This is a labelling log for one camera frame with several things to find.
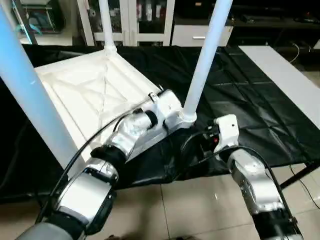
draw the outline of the white cylindrical pole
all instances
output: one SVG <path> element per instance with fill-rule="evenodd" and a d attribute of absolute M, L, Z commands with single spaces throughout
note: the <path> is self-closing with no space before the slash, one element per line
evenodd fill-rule
<path fill-rule="evenodd" d="M 215 3 L 209 29 L 194 70 L 189 92 L 182 111 L 182 117 L 187 121 L 194 122 L 197 119 L 196 109 L 215 57 L 232 1 L 233 0 L 217 0 Z"/>
<path fill-rule="evenodd" d="M 99 6 L 104 33 L 104 48 L 109 51 L 117 51 L 112 34 L 108 0 L 99 0 Z"/>
<path fill-rule="evenodd" d="M 0 33 L 0 77 L 53 155 L 65 168 L 78 148 L 11 29 L 1 5 Z M 69 176 L 81 170 L 84 163 L 82 158 L 78 159 Z"/>

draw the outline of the black cloth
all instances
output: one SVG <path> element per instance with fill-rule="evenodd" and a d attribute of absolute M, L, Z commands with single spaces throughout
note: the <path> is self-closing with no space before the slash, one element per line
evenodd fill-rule
<path fill-rule="evenodd" d="M 101 48 L 25 45 L 24 49 L 38 67 Z M 184 104 L 200 47 L 117 49 L 151 82 L 171 89 Z M 311 163 L 320 158 L 320 130 L 238 47 L 218 49 L 197 108 L 195 126 L 203 129 L 209 120 L 226 114 L 237 116 L 239 143 L 257 150 L 272 167 Z M 197 158 L 182 159 L 180 146 L 193 131 L 179 130 L 128 162 L 118 188 L 228 173 L 215 160 L 188 168 Z"/>

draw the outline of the cabinet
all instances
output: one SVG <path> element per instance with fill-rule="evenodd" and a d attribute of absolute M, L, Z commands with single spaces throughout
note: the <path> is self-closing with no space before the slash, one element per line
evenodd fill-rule
<path fill-rule="evenodd" d="M 77 0 L 88 46 L 104 41 L 99 0 Z M 116 45 L 168 46 L 175 0 L 108 0 Z"/>

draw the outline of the metal stand leg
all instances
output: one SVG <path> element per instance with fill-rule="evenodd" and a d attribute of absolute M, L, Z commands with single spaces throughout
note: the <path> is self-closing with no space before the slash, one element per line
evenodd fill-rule
<path fill-rule="evenodd" d="M 303 170 L 297 172 L 294 176 L 288 178 L 283 183 L 280 184 L 281 189 L 289 187 L 291 184 L 294 184 L 296 181 L 299 181 L 304 176 L 310 174 L 314 170 L 320 167 L 320 161 L 313 162 L 306 166 Z"/>
<path fill-rule="evenodd" d="M 32 32 L 32 29 L 29 25 L 29 21 L 25 15 L 25 11 L 24 8 L 21 5 L 20 0 L 12 0 L 13 6 L 14 6 L 14 10 L 16 13 L 16 16 L 19 20 L 19 23 L 22 24 L 23 30 L 25 32 L 26 37 L 29 39 L 29 42 L 31 44 L 38 44 L 36 37 L 34 35 L 34 33 Z"/>

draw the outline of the white cabinet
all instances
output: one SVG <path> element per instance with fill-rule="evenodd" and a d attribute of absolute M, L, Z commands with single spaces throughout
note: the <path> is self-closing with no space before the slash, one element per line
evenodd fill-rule
<path fill-rule="evenodd" d="M 104 41 L 98 0 L 77 0 L 88 46 Z M 168 46 L 175 0 L 108 0 L 116 45 Z"/>
<path fill-rule="evenodd" d="M 202 47 L 205 42 L 207 25 L 175 25 L 172 45 L 180 47 Z M 233 26 L 225 26 L 219 41 L 219 47 L 225 47 L 232 33 Z"/>

